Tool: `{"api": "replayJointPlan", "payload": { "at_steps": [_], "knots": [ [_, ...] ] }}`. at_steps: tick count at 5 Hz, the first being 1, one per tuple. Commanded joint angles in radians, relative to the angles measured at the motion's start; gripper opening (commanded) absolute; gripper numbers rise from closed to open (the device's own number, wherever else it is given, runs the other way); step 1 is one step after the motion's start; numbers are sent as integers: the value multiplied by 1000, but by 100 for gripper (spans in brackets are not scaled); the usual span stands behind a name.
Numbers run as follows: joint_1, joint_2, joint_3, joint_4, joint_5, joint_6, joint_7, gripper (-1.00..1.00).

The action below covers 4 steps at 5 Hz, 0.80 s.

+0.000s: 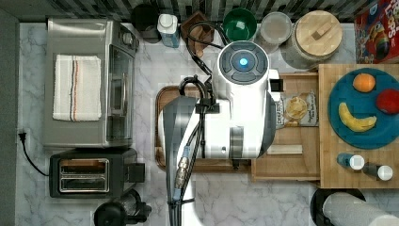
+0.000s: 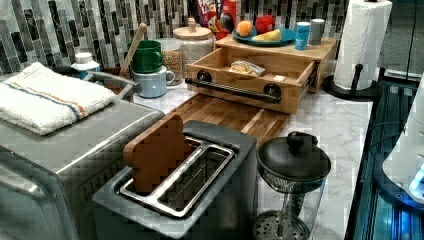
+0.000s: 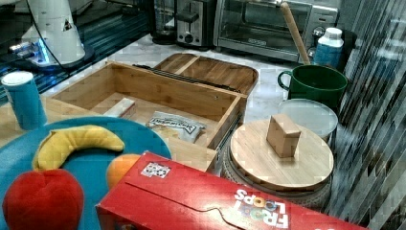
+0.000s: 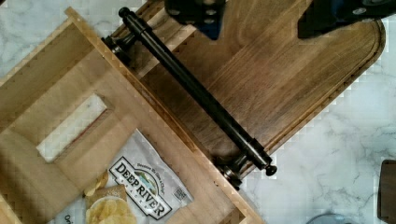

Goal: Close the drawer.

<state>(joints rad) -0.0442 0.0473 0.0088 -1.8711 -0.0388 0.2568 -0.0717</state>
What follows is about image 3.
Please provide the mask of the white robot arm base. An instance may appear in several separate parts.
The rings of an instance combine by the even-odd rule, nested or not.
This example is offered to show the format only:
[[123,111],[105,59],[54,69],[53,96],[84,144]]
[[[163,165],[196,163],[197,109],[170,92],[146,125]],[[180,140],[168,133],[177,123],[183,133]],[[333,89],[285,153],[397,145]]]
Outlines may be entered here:
[[9,48],[23,66],[45,71],[72,70],[90,60],[94,49],[82,43],[69,0],[25,0],[33,25]]

